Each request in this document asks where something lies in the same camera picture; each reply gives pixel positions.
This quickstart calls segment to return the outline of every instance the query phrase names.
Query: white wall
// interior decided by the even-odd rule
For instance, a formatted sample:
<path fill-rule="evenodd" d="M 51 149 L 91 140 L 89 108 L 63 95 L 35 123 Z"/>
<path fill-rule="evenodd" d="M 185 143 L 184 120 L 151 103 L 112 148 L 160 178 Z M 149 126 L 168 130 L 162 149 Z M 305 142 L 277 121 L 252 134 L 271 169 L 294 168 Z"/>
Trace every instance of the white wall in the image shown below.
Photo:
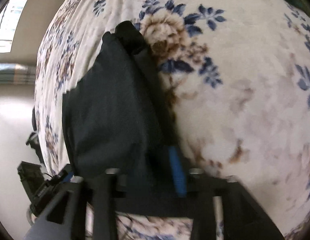
<path fill-rule="evenodd" d="M 39 45 L 63 2 L 28 0 L 16 28 L 11 52 L 0 53 L 0 63 L 36 65 Z"/>
<path fill-rule="evenodd" d="M 37 51 L 48 25 L 64 0 L 28 0 L 21 14 L 10 53 L 0 62 L 36 65 Z M 22 240 L 30 225 L 30 201 L 17 174 L 21 161 L 39 164 L 25 145 L 32 131 L 34 87 L 0 85 L 0 221 L 14 240 Z"/>
<path fill-rule="evenodd" d="M 17 167 L 21 161 L 39 164 L 35 151 L 25 144 L 33 130 L 33 106 L 33 86 L 0 85 L 0 221 L 14 240 L 22 240 L 30 228 L 30 201 Z"/>

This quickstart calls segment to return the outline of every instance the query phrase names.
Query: black metal frame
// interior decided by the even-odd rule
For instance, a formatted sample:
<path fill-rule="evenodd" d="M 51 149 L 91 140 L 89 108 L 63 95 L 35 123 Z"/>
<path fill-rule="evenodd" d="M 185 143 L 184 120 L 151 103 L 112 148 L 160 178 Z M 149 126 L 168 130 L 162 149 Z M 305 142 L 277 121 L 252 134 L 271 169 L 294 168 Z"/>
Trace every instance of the black metal frame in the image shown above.
<path fill-rule="evenodd" d="M 239 182 L 205 173 L 189 175 L 187 197 L 180 198 L 173 191 L 130 191 L 122 181 L 119 175 L 107 173 L 94 179 L 93 238 L 96 240 L 118 240 L 116 211 L 188 217 L 193 219 L 191 240 L 216 239 L 213 196 L 222 198 L 225 240 L 284 240 L 269 216 Z M 24 240 L 84 240 L 86 203 L 91 196 L 87 183 L 65 183 Z"/>

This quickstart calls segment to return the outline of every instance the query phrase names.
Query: black device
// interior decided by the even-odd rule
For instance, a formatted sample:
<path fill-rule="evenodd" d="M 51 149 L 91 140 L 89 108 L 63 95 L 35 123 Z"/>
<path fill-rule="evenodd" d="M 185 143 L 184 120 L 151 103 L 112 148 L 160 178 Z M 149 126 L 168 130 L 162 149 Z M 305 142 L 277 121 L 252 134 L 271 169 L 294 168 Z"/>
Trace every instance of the black device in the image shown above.
<path fill-rule="evenodd" d="M 60 184 L 64 181 L 69 181 L 73 175 L 71 166 L 68 164 L 58 175 L 53 176 L 51 180 L 45 180 L 40 168 L 40 165 L 27 162 L 21 162 L 17 168 L 20 181 L 31 202 L 30 210 L 36 217 L 41 214 L 47 204 L 55 197 L 59 191 Z"/>
<path fill-rule="evenodd" d="M 95 180 L 93 238 L 118 240 L 116 212 L 193 219 L 191 240 L 216 239 L 213 196 L 223 202 L 225 240 L 283 240 L 284 237 L 248 191 L 234 178 L 218 179 L 191 169 L 187 196 L 128 191 L 120 173 L 106 171 Z M 84 240 L 87 183 L 64 183 L 24 240 Z"/>
<path fill-rule="evenodd" d="M 42 156 L 42 150 L 40 148 L 39 138 L 38 138 L 35 108 L 33 108 L 32 126 L 33 126 L 34 131 L 30 133 L 30 135 L 26 141 L 26 145 L 27 146 L 29 145 L 32 149 L 35 150 L 36 155 L 37 155 L 40 163 L 45 165 L 44 158 Z"/>

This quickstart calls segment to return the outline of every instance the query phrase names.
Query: metal screw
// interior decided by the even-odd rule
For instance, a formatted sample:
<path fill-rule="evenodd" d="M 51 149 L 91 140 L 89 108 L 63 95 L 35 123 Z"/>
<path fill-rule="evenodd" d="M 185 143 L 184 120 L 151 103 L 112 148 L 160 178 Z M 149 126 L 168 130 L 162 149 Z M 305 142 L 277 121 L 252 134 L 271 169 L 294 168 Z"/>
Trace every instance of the metal screw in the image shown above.
<path fill-rule="evenodd" d="M 117 174 L 117 173 L 119 173 L 119 169 L 118 168 L 110 168 L 110 169 L 107 169 L 105 172 L 106 172 L 106 174 Z"/>
<path fill-rule="evenodd" d="M 238 179 L 237 179 L 236 176 L 227 176 L 227 177 L 226 177 L 226 180 L 227 180 L 227 182 L 229 182 L 229 183 L 238 182 Z"/>
<path fill-rule="evenodd" d="M 191 175 L 200 175 L 200 174 L 203 174 L 204 171 L 200 168 L 193 168 L 193 169 L 190 169 L 190 174 Z"/>

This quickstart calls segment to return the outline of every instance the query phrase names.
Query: electrical wire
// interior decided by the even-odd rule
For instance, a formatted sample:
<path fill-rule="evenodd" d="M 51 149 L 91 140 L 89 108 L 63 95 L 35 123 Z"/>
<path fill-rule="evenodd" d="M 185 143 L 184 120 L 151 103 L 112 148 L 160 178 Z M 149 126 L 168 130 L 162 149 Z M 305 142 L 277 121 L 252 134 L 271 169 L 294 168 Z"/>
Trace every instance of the electrical wire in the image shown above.
<path fill-rule="evenodd" d="M 49 175 L 48 173 L 45 173 L 45 172 L 44 172 L 43 174 L 45 174 L 45 175 L 47 175 L 47 176 L 53 178 L 52 175 Z"/>
<path fill-rule="evenodd" d="M 33 226 L 34 222 L 32 220 L 32 212 L 30 210 L 30 207 L 27 209 L 26 218 L 30 226 Z"/>

